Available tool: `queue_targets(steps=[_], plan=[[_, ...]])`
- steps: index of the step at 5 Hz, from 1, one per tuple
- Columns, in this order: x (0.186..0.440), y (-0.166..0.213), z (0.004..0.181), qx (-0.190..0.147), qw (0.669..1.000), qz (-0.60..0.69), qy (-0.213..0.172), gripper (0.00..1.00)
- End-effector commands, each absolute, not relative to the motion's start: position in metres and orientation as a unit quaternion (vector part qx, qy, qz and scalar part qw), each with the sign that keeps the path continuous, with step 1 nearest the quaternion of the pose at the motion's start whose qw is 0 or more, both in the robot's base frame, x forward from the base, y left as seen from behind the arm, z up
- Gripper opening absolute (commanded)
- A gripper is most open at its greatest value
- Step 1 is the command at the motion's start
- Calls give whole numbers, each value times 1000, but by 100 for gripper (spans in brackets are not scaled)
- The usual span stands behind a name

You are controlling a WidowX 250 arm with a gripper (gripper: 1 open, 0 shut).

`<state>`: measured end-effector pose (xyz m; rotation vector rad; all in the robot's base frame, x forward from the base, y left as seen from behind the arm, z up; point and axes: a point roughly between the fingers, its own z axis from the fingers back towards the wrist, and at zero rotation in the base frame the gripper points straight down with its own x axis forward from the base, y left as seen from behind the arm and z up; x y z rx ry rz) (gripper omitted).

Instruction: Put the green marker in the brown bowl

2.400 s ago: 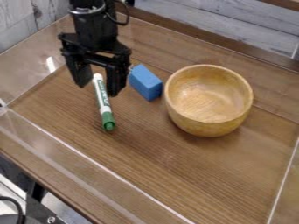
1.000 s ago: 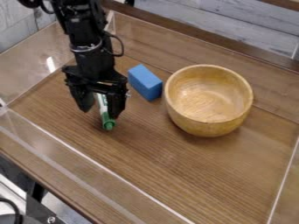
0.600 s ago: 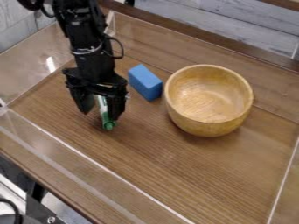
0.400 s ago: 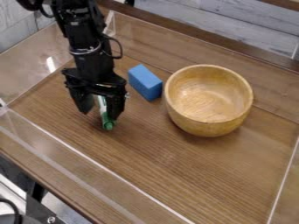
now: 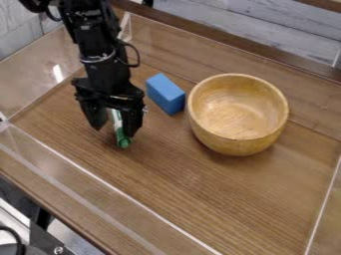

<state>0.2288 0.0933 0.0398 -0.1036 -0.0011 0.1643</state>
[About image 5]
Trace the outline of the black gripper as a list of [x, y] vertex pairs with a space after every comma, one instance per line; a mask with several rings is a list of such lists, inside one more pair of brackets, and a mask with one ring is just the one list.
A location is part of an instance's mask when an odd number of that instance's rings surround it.
[[87, 76], [75, 78], [76, 101], [91, 127], [101, 130], [109, 121], [107, 109], [121, 111], [123, 130], [134, 137], [143, 126], [145, 91], [131, 82], [131, 64], [125, 46], [80, 48], [80, 62]]

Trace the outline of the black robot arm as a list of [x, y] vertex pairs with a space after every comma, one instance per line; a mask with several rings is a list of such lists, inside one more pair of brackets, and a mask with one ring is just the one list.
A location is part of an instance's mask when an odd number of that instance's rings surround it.
[[131, 83], [133, 45], [119, 38], [121, 21], [109, 0], [18, 0], [34, 13], [64, 23], [87, 76], [72, 80], [75, 98], [94, 129], [107, 121], [107, 110], [123, 118], [123, 134], [133, 137], [143, 126], [145, 91]]

